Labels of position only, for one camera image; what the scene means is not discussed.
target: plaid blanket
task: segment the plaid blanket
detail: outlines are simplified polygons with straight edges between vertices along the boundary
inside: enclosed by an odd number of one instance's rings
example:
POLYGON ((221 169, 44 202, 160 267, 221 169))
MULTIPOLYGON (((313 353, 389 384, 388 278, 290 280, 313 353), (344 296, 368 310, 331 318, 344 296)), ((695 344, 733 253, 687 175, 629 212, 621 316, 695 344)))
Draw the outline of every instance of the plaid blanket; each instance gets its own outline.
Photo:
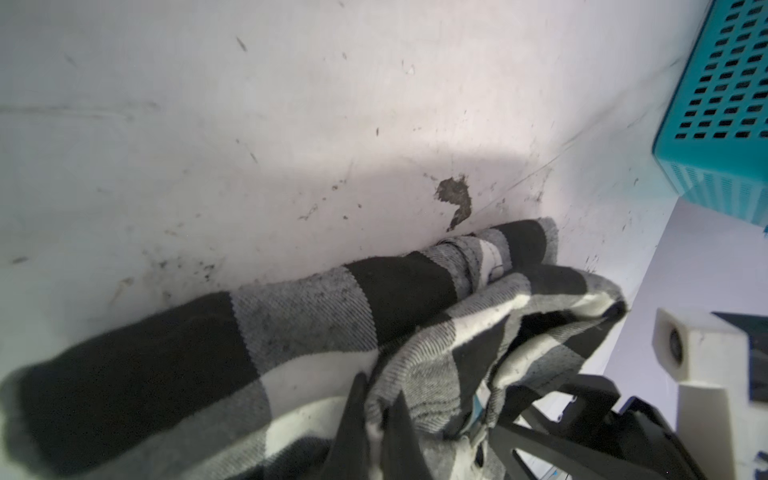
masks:
POLYGON ((525 220, 202 296, 9 376, 8 456, 44 478, 298 478, 364 372, 371 476, 402 393, 434 478, 501 479, 502 406, 567 382, 626 312, 556 249, 551 220, 525 220))

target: dirty white surface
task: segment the dirty white surface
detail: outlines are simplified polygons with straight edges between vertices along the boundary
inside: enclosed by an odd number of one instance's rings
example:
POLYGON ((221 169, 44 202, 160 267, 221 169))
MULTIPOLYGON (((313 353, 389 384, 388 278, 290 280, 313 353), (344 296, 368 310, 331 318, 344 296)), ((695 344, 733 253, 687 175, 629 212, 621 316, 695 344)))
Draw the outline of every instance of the dirty white surface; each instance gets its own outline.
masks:
POLYGON ((633 299, 706 3, 5 0, 0 376, 202 293, 542 215, 560 263, 633 299), (435 189, 462 175, 446 233, 435 189))

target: dirt speck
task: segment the dirt speck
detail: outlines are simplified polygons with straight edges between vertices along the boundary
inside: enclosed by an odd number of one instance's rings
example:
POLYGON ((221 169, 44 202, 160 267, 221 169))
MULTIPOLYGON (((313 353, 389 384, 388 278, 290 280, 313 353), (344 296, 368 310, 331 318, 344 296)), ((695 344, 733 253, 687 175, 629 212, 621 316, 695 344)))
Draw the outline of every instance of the dirt speck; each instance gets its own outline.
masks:
POLYGON ((472 198, 469 197, 466 180, 464 175, 458 178, 446 178, 440 182, 435 191, 435 198, 441 202, 458 206, 451 219, 451 225, 446 230, 448 232, 472 215, 472 198))

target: fabric fold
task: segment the fabric fold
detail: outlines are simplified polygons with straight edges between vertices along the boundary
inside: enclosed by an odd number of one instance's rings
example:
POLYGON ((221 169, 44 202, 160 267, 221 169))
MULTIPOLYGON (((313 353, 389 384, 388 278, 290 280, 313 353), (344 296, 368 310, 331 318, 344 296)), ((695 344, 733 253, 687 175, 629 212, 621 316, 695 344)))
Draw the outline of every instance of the fabric fold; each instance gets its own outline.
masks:
POLYGON ((97 336, 4 380, 8 456, 40 478, 298 478, 364 372, 373 472, 402 394, 436 480, 500 480, 477 432, 567 382, 626 311, 613 283, 555 265, 557 238, 548 218, 507 223, 97 336))

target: white wall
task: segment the white wall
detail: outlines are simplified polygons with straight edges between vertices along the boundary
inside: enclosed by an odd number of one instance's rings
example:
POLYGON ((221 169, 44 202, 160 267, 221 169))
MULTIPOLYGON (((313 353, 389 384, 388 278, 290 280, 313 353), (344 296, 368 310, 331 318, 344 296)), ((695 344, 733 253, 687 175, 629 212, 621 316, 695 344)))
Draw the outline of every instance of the white wall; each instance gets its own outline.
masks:
POLYGON ((674 426, 677 385, 650 344, 659 307, 768 315, 768 239, 760 227, 680 199, 605 369, 623 394, 674 426))

